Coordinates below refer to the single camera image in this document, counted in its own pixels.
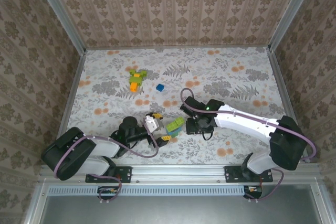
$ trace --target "wallpaper wall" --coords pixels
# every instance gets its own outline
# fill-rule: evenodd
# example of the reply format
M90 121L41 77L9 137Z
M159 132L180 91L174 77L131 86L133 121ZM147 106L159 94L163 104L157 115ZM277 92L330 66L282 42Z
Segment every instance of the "wallpaper wall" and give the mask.
M276 55L304 133L336 202L336 0L304 0Z
M61 0L88 48L268 44L290 0Z
M79 56L47 0L0 0L0 223L20 223Z

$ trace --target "floral tablecloth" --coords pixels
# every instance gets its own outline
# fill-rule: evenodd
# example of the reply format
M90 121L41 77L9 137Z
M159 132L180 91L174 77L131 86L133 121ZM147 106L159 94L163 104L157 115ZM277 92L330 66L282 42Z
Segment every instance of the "floral tablecloth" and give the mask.
M137 93L130 91L129 70L147 70ZM158 84L164 90L155 89ZM139 122L148 112L163 114L163 123L186 114L180 110L180 91L191 88L198 101L221 100L234 108L269 118L284 110L265 48L185 48L95 50L86 53L68 127L109 136L126 116ZM242 163L247 154L266 148L261 141L230 129L215 128L210 141L187 135L177 138L154 158L126 153L117 164ZM164 130L155 136L165 135ZM135 151L152 154L142 141Z

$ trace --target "metal vent grille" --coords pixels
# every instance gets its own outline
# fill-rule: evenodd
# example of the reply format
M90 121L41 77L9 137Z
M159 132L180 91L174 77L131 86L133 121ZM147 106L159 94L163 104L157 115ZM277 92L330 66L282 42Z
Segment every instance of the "metal vent grille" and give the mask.
M97 196L99 186L50 186L48 196ZM120 196L239 196L243 186L127 186Z

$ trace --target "gray leaf pattern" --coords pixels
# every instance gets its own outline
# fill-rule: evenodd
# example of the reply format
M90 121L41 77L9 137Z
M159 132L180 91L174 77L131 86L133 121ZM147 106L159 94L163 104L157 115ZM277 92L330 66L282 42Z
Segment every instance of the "gray leaf pattern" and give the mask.
M131 68L148 72L137 92L130 91ZM203 103L216 99L270 118L284 114L276 82L268 75L272 69L264 48L87 51L84 69L68 127L79 127L88 134L109 136L126 116L134 116L140 124L149 112L161 113L164 125L179 116L186 120L180 110L180 91L185 87ZM162 92L156 90L158 84L164 85ZM165 129L154 132L155 137L165 134ZM126 153L114 161L123 165L241 163L248 153L263 148L262 142L230 129L216 128L212 139L204 141L201 135L186 135L184 125L155 158ZM147 141L134 150L147 155L154 152Z

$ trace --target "yellow lego brick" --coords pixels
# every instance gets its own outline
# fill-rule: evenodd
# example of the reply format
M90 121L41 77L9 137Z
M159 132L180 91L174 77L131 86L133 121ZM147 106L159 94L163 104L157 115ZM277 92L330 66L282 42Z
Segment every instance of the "yellow lego brick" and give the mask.
M171 136L161 136L163 141L169 141L172 137Z
M153 117L162 118L163 116L160 113L153 113Z
M136 92L138 90L138 84L136 82L132 82L130 89L132 92Z

